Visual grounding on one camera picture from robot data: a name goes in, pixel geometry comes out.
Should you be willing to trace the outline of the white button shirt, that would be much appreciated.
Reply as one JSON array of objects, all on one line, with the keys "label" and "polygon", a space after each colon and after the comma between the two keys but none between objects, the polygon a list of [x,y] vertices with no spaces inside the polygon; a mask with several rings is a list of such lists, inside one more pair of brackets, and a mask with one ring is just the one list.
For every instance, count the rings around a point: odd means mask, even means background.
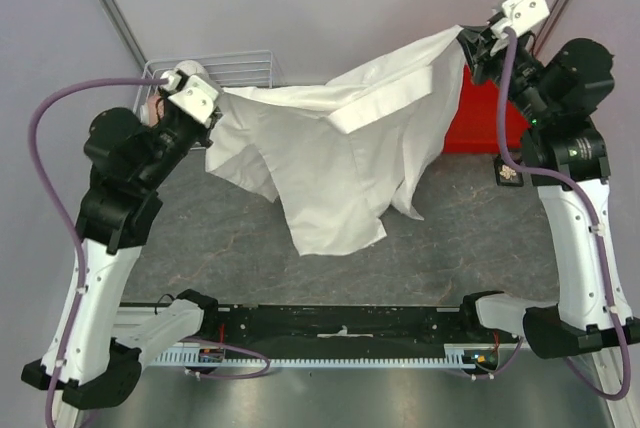
[{"label": "white button shirt", "polygon": [[384,238],[442,152],[465,66],[454,26],[323,85],[229,88],[205,169],[282,204],[296,250],[342,256]]}]

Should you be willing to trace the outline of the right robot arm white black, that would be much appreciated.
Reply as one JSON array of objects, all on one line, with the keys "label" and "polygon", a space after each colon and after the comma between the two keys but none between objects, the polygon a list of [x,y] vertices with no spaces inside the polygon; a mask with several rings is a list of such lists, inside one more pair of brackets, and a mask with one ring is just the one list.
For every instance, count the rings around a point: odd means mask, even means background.
[{"label": "right robot arm white black", "polygon": [[472,81],[493,82],[530,127],[521,137],[521,170],[536,187],[552,233],[560,294],[532,302],[501,291],[468,295],[458,316],[467,340],[493,329],[522,336],[542,359],[568,358],[639,341],[639,320],[620,284],[609,225],[610,164],[591,115],[615,85],[613,55],[602,44],[575,38],[542,64],[516,44],[515,58],[490,52],[488,27],[457,36]]}]

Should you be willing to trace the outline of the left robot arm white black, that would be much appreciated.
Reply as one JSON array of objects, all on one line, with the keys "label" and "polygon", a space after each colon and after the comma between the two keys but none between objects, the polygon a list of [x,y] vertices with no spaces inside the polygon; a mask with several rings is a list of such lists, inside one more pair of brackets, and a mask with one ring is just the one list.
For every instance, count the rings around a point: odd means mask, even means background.
[{"label": "left robot arm white black", "polygon": [[73,328],[59,327],[47,353],[24,366],[25,383],[47,389],[59,361],[56,387],[65,403],[80,410],[116,407],[165,350],[191,336],[216,336],[217,302],[193,290],[126,334],[113,333],[126,281],[162,207],[157,190],[211,128],[211,121],[197,121],[171,102],[153,127],[127,108],[93,120],[84,145],[90,184],[75,223],[88,273],[72,277],[65,301],[63,313],[77,313]]}]

